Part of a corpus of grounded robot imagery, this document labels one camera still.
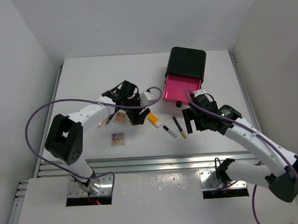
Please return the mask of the orange tube white cap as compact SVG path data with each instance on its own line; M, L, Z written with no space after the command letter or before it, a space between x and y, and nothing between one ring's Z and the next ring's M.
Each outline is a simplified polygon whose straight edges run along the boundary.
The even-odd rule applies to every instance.
M148 114L147 120L157 129L159 129L163 125L163 123L151 112Z

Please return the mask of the four-pan brown eyeshadow palette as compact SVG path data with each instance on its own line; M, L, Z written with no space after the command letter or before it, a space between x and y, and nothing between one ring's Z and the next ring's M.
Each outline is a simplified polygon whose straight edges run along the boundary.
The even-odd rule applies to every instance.
M115 117L114 117L114 122L116 123L122 123L122 124L125 124L126 123L126 119L127 119L127 113L124 112L124 111L118 111L116 114L115 114Z

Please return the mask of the colourful glitter eyeshadow palette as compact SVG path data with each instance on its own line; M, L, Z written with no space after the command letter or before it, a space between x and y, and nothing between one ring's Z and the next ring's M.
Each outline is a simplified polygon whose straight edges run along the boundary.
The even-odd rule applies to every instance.
M121 146L125 144L125 133L112 133L111 134L111 146Z

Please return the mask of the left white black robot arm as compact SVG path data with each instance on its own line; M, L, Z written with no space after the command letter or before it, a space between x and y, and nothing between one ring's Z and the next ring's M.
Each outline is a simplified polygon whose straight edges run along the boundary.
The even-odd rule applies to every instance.
M145 105L155 100L149 91L139 93L137 86L123 81L117 87L103 92L96 104L91 104L67 116L58 114L53 118L45 142L46 150L63 162L73 173L73 178L88 187L94 171L81 157L84 133L103 118L122 110L132 125L144 123L150 113Z

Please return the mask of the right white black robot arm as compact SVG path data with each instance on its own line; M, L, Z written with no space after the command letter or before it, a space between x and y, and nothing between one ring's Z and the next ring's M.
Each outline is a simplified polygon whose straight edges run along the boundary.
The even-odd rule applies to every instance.
M245 181L268 188L284 202L292 202L298 195L298 155L290 152L253 127L241 113L229 105L218 107L214 98L203 90L185 93L189 108L183 110L186 128L193 132L191 121L197 130L211 130L240 144L263 165L249 165L226 158L213 174L215 185L227 185L232 181Z

